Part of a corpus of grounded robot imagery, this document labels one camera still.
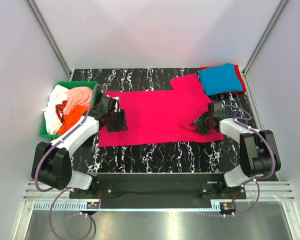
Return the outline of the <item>magenta t shirt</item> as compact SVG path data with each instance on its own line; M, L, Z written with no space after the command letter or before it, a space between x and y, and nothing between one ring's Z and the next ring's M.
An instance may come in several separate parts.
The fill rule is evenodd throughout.
M193 122L208 110L210 98L197 74L170 80L171 90L109 91L125 111L127 131L99 132L100 147L135 146L174 142L208 143L223 140L214 130L203 135Z

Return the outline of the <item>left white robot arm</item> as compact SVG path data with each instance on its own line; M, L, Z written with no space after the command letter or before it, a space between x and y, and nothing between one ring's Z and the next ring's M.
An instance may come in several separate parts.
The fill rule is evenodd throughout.
M98 193L97 184L91 175L72 169L71 157L103 128L109 132L128 129L118 96L102 95L68 131L49 143L42 141L36 146L31 171L35 188L40 192L80 189L85 197L93 198Z

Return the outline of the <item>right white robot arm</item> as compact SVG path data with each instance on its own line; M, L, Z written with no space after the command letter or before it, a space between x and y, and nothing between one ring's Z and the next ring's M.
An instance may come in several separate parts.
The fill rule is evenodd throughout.
M241 111L246 113L247 117L226 117L225 107L226 105L219 101L208 103L207 112L192 124L202 135L216 131L239 144L239 166L224 173L217 185L218 195L226 199L234 194L235 187L258 179L268 179L279 171L282 165L274 133L242 123L241 120L252 119L244 109Z

